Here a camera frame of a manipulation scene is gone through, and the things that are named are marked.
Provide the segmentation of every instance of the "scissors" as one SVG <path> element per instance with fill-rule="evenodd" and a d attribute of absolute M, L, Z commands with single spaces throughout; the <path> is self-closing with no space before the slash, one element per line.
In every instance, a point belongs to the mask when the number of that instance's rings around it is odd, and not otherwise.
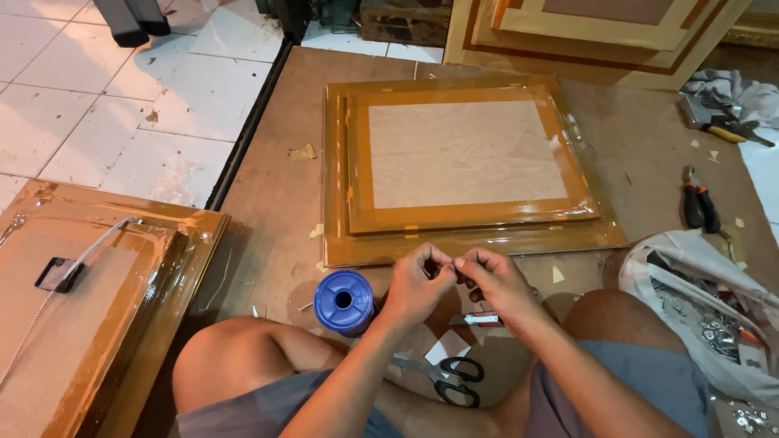
<path fill-rule="evenodd" d="M 476 375 L 465 373 L 464 371 L 454 369 L 453 365 L 456 365 L 457 362 L 467 362 L 473 365 L 474 367 L 476 367 Z M 445 380 L 445 377 L 442 375 L 442 373 L 454 374 L 455 376 L 461 378 L 464 382 L 481 382 L 485 378 L 485 369 L 481 366 L 479 362 L 476 362 L 471 358 L 454 356 L 451 358 L 443 359 L 438 365 L 424 365 L 415 360 L 404 359 L 402 357 L 393 356 L 392 361 L 390 363 L 392 363 L 395 366 L 399 366 L 400 368 L 405 368 L 410 371 L 422 373 L 425 374 L 427 377 L 430 377 L 430 380 L 433 381 L 433 387 L 435 388 L 435 392 L 438 393 L 438 395 L 446 403 L 453 404 L 455 406 L 462 406 L 461 404 L 455 403 L 454 400 L 452 400 L 446 395 L 446 390 L 454 390 L 456 392 L 471 396 L 471 399 L 473 401 L 470 404 L 465 405 L 464 406 L 465 408 L 479 407 L 479 403 L 481 402 L 481 399 L 479 398 L 479 394 L 476 394 L 474 390 L 465 386 L 464 384 L 455 385 L 447 382 Z"/>

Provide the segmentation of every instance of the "white plastic bag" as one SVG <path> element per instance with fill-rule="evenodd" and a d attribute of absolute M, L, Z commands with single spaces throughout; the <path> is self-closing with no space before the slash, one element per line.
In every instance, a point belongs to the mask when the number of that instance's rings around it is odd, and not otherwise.
<path fill-rule="evenodd" d="M 745 309 L 761 310 L 766 323 L 761 330 L 755 323 L 703 289 L 647 262 L 653 251 L 673 269 L 692 277 L 705 278 L 731 289 Z M 698 324 L 687 324 L 663 310 L 652 278 L 686 297 L 689 302 L 709 306 L 739 321 L 757 334 L 767 346 L 768 374 L 748 366 L 740 366 L 717 353 L 701 336 Z M 676 332 L 690 356 L 709 382 L 725 394 L 747 401 L 761 400 L 779 408 L 777 371 L 777 328 L 779 328 L 779 298 L 745 274 L 732 261 L 694 231 L 668 231 L 638 243 L 628 253 L 619 272 L 619 288 L 637 297 Z"/>

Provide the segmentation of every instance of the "hand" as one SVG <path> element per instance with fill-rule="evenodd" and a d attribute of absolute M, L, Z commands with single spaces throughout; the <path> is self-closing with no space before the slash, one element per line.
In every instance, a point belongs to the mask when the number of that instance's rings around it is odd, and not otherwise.
<path fill-rule="evenodd" d="M 425 243 L 395 263 L 392 282 L 378 318 L 410 330 L 433 312 L 457 282 L 452 257 Z"/>
<path fill-rule="evenodd" d="M 535 298 L 533 288 L 508 256 L 483 248 L 473 248 L 454 260 L 465 277 L 460 282 L 478 288 L 470 293 L 472 302 L 486 299 L 506 324 L 509 332 L 523 339 L 524 333 L 539 321 L 551 321 Z"/>

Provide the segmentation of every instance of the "red utility knife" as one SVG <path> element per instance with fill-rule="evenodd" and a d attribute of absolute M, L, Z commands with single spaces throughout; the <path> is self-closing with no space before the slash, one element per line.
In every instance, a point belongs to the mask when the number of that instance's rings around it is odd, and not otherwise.
<path fill-rule="evenodd" d="M 455 315 L 449 320 L 449 325 L 479 326 L 479 327 L 504 327 L 505 324 L 495 312 L 473 312 L 465 315 Z"/>

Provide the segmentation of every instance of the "wooden work surface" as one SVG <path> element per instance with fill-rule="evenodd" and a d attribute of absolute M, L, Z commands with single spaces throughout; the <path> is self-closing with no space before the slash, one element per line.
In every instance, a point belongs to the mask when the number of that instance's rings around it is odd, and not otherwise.
<path fill-rule="evenodd" d="M 210 295 L 206 283 L 216 291 L 224 280 L 219 292 L 224 296 L 212 304 L 220 304 L 219 320 L 251 315 L 254 306 L 259 316 L 347 341 L 324 330 L 311 309 L 298 311 L 311 302 L 317 283 L 326 275 L 316 266 L 322 259 L 321 236 L 309 238 L 311 230 L 323 221 L 323 161 L 291 161 L 287 152 L 310 143 L 321 154 L 325 84 L 491 74 L 503 73 L 294 48 L 222 207 L 222 212 L 233 217 L 236 228 L 234 235 L 225 235 L 209 268 L 208 281 L 200 288 L 200 294 Z M 724 228 L 735 239 L 739 259 L 749 265 L 746 273 L 770 291 L 779 291 L 779 273 L 774 266 L 779 249 L 736 146 L 687 129 L 674 105 L 676 94 L 570 81 L 562 85 L 589 144 L 580 154 L 594 155 L 606 192 L 631 242 L 683 229 L 682 168 L 694 164 L 710 188 Z M 700 146 L 691 146 L 693 140 Z M 718 162 L 709 160 L 712 150 L 718 151 Z M 744 221 L 744 228 L 733 225 L 737 217 Z M 723 244 L 717 236 L 707 238 L 716 247 Z M 546 304 L 562 318 L 575 295 L 617 287 L 616 273 L 625 253 L 526 256 L 517 263 Z M 552 266 L 558 267 L 564 281 L 553 283 Z M 390 267 L 361 272 L 377 298 L 386 293 Z M 421 359 L 449 328 L 450 316 L 474 309 L 478 307 L 468 302 L 464 290 L 453 291 L 401 349 Z M 527 352 L 507 338 L 503 329 L 459 327 L 457 332 L 474 346 L 469 356 L 485 365 L 487 378 L 481 385 L 489 389 L 472 387 L 480 392 L 483 405 L 491 404 L 519 378 L 523 367 L 518 363 L 527 358 Z M 490 354 L 497 350 L 500 354 Z M 414 378 L 409 374 L 403 379 Z M 424 382 L 426 377 L 420 377 L 423 380 L 417 381 Z M 430 392 L 425 388 L 432 391 L 429 383 L 418 387 L 426 394 Z"/>

